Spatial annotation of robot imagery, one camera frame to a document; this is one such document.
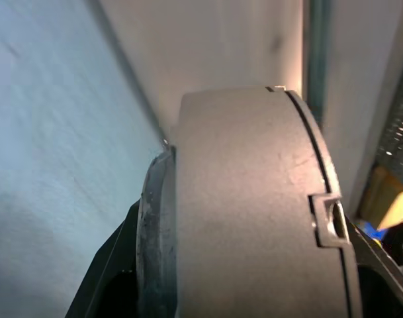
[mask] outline white wall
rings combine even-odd
[[[403,68],[403,0],[332,1],[323,134],[354,216]]]
[[[301,91],[301,0],[100,0],[166,134],[184,93]]]
[[[0,0],[0,317],[63,317],[161,150],[83,1]]]

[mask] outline blue-gray wall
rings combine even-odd
[[[66,314],[161,151],[142,104],[83,1],[0,0],[0,317]]]

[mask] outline metal mesh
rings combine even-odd
[[[377,162],[403,183],[403,73],[381,137]]]

